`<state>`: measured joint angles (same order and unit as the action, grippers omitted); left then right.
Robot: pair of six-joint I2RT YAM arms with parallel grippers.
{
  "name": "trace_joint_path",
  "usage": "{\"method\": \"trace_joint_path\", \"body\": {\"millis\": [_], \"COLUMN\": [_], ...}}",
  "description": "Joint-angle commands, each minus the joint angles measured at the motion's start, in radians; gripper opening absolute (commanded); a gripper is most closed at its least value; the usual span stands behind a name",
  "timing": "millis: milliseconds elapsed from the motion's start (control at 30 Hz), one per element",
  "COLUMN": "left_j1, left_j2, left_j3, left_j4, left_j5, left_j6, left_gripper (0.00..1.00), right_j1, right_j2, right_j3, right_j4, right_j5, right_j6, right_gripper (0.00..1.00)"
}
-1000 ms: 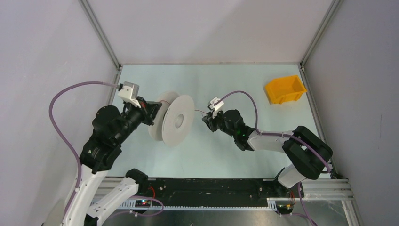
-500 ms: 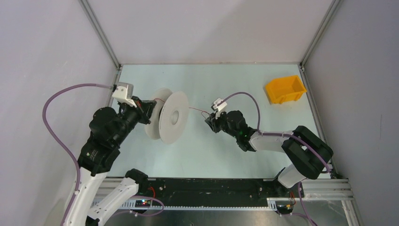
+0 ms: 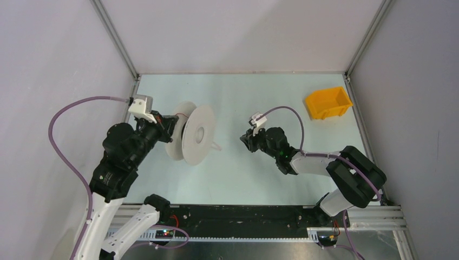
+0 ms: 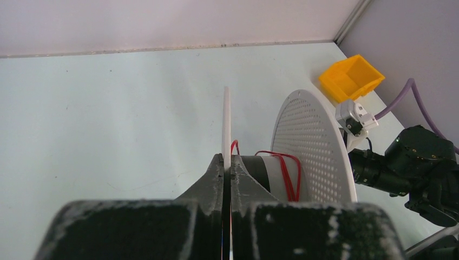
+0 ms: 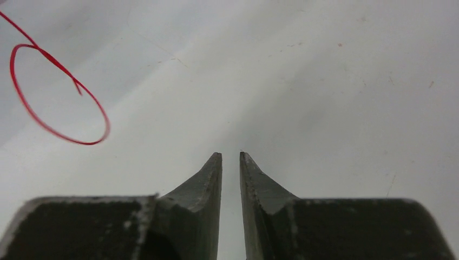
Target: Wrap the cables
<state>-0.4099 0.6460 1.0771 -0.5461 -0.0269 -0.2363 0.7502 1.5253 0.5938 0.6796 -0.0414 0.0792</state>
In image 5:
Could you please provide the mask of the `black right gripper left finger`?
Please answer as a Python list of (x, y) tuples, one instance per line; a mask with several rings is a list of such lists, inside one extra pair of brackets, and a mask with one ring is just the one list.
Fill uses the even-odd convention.
[(1, 259), (216, 259), (222, 155), (164, 196), (38, 197), (1, 239)]

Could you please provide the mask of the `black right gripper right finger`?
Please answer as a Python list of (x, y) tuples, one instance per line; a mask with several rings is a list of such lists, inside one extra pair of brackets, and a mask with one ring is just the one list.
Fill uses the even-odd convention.
[(429, 211), (404, 198), (299, 198), (246, 153), (240, 190), (247, 259), (454, 259)]

